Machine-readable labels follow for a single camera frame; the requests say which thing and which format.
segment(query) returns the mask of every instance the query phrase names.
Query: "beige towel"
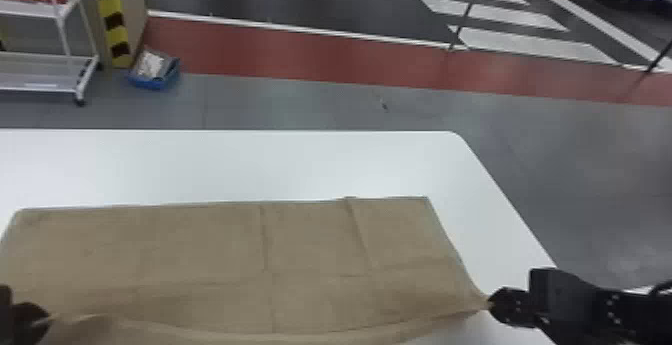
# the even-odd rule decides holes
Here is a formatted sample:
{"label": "beige towel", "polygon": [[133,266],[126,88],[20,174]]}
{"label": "beige towel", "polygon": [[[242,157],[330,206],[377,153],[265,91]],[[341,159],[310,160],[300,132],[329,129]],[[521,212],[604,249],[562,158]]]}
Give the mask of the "beige towel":
{"label": "beige towel", "polygon": [[0,274],[45,344],[390,344],[485,307],[425,198],[24,210]]}

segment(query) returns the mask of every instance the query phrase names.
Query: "red floor stripe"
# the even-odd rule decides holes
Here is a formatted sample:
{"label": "red floor stripe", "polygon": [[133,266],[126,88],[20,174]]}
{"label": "red floor stripe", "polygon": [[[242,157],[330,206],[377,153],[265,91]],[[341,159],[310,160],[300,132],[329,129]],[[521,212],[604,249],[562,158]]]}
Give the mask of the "red floor stripe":
{"label": "red floor stripe", "polygon": [[150,18],[186,72],[672,106],[672,75],[597,64]]}

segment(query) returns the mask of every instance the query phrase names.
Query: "hazard stripe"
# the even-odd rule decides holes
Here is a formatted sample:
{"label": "hazard stripe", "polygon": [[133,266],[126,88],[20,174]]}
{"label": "hazard stripe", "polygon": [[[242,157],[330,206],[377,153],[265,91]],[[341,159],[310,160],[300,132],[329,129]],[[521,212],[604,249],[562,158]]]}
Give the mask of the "hazard stripe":
{"label": "hazard stripe", "polygon": [[115,67],[128,68],[132,62],[128,30],[121,0],[98,0],[98,11],[105,27],[105,42]]}

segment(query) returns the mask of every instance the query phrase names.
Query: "blue bin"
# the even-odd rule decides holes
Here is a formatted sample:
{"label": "blue bin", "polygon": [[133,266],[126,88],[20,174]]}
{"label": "blue bin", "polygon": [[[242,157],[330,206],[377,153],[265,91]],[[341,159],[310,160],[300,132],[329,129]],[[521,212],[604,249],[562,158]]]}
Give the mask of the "blue bin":
{"label": "blue bin", "polygon": [[145,88],[158,91],[158,90],[164,90],[168,86],[170,86],[173,82],[177,80],[177,77],[179,75],[180,75],[180,60],[175,59],[175,61],[173,61],[172,63],[172,66],[166,73],[166,76],[164,77],[148,79],[146,77],[133,75],[129,71],[129,73],[126,75],[126,79],[128,79],[128,82],[130,82],[131,84],[133,84],[138,88]]}

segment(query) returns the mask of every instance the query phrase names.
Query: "metal shelf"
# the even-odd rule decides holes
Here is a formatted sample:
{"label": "metal shelf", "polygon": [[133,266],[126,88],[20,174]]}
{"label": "metal shelf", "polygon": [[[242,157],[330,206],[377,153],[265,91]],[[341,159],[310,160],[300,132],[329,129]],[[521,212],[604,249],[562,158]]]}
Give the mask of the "metal shelf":
{"label": "metal shelf", "polygon": [[[82,16],[93,56],[72,56],[65,30],[65,18],[75,7],[79,8]],[[0,90],[68,92],[74,94],[77,106],[84,106],[84,89],[98,66],[99,55],[80,0],[68,0],[66,4],[58,4],[55,0],[52,3],[0,0],[0,16],[2,15],[54,20],[64,55],[0,52]]]}
{"label": "metal shelf", "polygon": [[0,15],[64,20],[78,3],[79,0],[68,0],[65,4],[57,4],[55,11],[51,3],[0,0]]}
{"label": "metal shelf", "polygon": [[0,90],[77,93],[84,89],[97,64],[97,55],[0,52]]}

